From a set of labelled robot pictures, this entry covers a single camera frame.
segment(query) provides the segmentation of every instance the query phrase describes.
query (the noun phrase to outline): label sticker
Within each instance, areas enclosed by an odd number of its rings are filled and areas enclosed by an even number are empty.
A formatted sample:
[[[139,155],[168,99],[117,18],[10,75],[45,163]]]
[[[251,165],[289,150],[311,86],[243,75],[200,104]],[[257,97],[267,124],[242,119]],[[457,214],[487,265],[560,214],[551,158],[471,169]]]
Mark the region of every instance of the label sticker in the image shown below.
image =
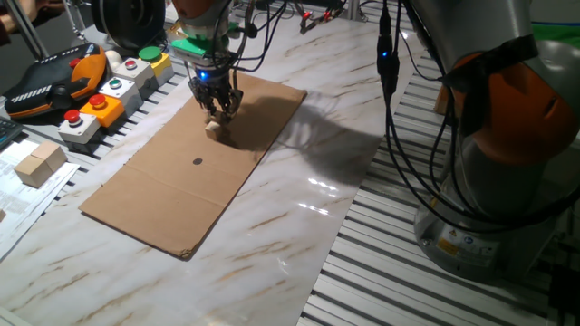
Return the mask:
[[[451,225],[443,227],[437,242],[437,247],[441,251],[455,257],[457,260],[484,267],[488,267],[491,264],[498,246],[499,242],[478,239]]]

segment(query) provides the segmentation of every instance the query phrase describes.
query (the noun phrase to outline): yellow warning label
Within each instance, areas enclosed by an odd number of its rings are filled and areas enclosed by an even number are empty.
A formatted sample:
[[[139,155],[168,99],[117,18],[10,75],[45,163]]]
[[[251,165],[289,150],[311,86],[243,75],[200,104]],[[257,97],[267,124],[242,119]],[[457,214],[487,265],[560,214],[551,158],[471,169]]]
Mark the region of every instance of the yellow warning label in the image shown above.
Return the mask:
[[[439,239],[439,242],[437,243],[437,247],[439,249],[441,249],[442,251],[446,252],[447,254],[450,254],[454,257],[457,255],[457,252],[459,251],[459,247],[457,247],[456,245],[452,244],[451,242],[445,240],[444,238]]]

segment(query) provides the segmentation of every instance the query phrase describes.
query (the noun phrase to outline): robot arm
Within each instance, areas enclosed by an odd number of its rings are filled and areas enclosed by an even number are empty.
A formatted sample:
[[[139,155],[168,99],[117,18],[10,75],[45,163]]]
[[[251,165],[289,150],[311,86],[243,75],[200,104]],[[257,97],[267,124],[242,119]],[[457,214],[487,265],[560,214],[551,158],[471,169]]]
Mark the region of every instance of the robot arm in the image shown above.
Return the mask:
[[[227,48],[228,35],[235,33],[227,19],[230,2],[173,0],[181,27],[188,36],[177,46],[174,44],[176,55],[183,58],[187,65],[191,63],[195,72],[189,87],[209,116],[216,115],[218,110],[214,100],[217,100],[224,122],[236,115],[243,96],[243,92],[232,88],[229,82],[229,66],[237,58],[237,53],[231,53]]]

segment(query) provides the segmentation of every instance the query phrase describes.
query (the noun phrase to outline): green button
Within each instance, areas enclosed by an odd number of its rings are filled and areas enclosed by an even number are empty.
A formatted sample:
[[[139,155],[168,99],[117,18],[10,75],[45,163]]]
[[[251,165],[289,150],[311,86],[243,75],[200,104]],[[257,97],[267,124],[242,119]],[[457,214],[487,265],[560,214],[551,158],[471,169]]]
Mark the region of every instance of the green button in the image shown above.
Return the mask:
[[[109,86],[111,86],[112,89],[116,90],[121,87],[121,81],[117,79],[109,81]]]
[[[156,62],[161,59],[161,50],[157,46],[148,46],[139,51],[139,57],[146,62]]]

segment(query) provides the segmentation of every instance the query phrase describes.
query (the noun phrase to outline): red button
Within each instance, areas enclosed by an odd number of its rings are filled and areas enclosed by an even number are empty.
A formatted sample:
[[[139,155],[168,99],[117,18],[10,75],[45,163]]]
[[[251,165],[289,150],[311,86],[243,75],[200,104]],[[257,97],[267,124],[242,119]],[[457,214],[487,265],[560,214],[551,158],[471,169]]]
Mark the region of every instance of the red button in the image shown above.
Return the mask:
[[[103,104],[105,102],[105,96],[102,94],[96,94],[96,95],[92,95],[91,98],[89,99],[89,103],[92,106],[99,106],[101,104]]]
[[[69,66],[71,66],[71,68],[74,68],[76,67],[77,64],[79,64],[80,61],[81,59],[79,58],[73,59],[71,62],[69,62]]]
[[[81,113],[77,110],[68,110],[64,113],[64,118],[67,119],[69,123],[74,123],[81,118]]]

